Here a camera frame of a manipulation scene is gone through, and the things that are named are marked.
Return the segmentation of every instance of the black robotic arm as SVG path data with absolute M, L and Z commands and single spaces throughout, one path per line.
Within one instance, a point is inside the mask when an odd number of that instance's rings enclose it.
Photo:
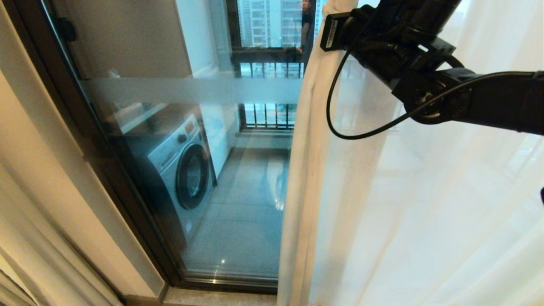
M 348 50 L 403 102 L 407 114 L 362 135 L 362 139 L 412 117 L 423 124 L 455 120 L 518 132 L 544 134 L 544 74 L 499 72 L 478 75 L 453 57 L 455 47 L 438 38 L 461 0 L 381 0 L 349 13 L 329 15 L 321 48 Z M 437 71 L 443 64 L 452 68 Z

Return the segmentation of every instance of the washing machine door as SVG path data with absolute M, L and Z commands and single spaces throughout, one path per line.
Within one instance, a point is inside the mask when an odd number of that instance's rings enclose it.
M 192 144 L 184 150 L 177 164 L 176 195 L 187 210 L 200 205 L 209 181 L 208 158 L 200 144 Z

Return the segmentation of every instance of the glass door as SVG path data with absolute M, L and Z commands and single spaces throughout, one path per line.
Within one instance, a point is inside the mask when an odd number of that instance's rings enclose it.
M 325 0 L 4 2 L 165 280 L 274 292 Z

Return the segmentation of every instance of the curtain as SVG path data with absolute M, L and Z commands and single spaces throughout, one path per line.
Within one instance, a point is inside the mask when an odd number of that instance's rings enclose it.
M 378 1 L 329 0 L 323 15 Z M 477 73 L 544 68 L 541 0 L 463 0 L 440 37 Z M 299 99 L 278 305 L 544 304 L 542 137 L 409 119 L 331 137 L 342 52 L 312 51 Z M 404 113 L 353 59 L 332 101 L 345 134 Z
M 18 285 L 0 277 L 1 303 L 121 305 L 2 164 L 0 211 L 0 269 Z

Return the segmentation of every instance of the knob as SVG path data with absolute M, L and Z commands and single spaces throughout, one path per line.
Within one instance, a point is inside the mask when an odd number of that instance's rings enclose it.
M 185 134 L 179 134 L 177 136 L 177 142 L 184 143 L 187 141 L 187 136 Z

